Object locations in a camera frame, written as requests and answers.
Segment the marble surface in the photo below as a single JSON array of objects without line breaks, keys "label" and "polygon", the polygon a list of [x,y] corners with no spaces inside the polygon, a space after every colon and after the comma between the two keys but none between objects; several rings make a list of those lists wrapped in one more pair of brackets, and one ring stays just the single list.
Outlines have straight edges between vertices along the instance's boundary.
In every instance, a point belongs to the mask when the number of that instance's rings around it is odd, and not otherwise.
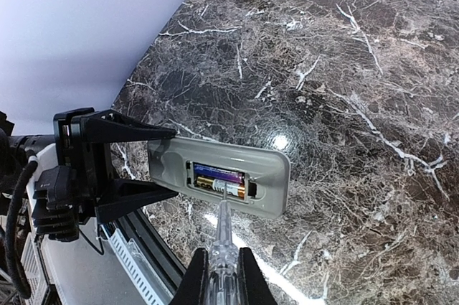
[{"label": "marble surface", "polygon": [[[285,214],[233,218],[279,304],[459,304],[459,0],[186,0],[114,108],[288,155]],[[214,205],[146,211],[184,263],[214,235]]]}]

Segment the white vent grille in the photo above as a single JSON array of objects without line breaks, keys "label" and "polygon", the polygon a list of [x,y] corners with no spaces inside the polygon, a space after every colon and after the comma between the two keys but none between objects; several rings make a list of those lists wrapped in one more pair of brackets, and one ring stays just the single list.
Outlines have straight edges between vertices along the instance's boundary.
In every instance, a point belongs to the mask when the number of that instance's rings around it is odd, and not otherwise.
[{"label": "white vent grille", "polygon": [[127,243],[118,229],[108,239],[118,260],[142,295],[143,300],[148,305],[166,305],[170,299],[165,301],[165,297],[171,298],[171,294],[165,291],[163,282],[157,275],[154,275],[156,273],[151,267],[147,266],[147,262],[136,243],[133,240]]},{"label": "white vent grille", "polygon": [[47,290],[47,282],[44,278],[37,247],[32,242],[32,235],[29,233],[22,252],[21,263],[24,266],[27,280],[29,280],[32,295],[25,301],[26,305],[41,305]]}]

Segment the copper-colored battery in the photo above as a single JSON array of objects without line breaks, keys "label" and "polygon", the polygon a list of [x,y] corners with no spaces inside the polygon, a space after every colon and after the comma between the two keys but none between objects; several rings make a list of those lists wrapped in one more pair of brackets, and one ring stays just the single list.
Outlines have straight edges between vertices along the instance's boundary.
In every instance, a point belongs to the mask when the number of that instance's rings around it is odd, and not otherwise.
[{"label": "copper-colored battery", "polygon": [[214,190],[216,192],[223,192],[224,186],[227,187],[227,193],[233,196],[244,198],[245,186],[243,184],[222,181],[221,179],[212,179],[203,176],[198,176],[196,185],[201,188]]}]

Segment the gray plastic casing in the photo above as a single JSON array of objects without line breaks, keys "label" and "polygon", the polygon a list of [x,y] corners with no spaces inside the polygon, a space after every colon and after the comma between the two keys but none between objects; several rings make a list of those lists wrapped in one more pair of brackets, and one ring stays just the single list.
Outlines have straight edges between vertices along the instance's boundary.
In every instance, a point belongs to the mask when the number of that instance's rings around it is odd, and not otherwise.
[{"label": "gray plastic casing", "polygon": [[275,219],[287,205],[290,162],[279,151],[222,144],[205,140],[173,138],[148,143],[150,177],[155,183],[201,200],[218,203],[222,194],[194,186],[193,163],[246,173],[248,182],[256,183],[257,195],[229,197],[231,208]]}]

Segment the purple battery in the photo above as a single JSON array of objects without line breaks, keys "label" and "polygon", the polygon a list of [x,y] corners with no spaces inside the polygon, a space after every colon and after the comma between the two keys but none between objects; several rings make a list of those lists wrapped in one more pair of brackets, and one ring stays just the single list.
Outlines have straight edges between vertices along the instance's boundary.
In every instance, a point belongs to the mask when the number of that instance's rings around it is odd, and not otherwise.
[{"label": "purple battery", "polygon": [[200,174],[202,176],[212,177],[215,179],[221,179],[223,181],[234,182],[238,184],[244,183],[244,174],[242,172],[219,169],[218,167],[196,163],[193,163],[193,170],[195,175]]}]

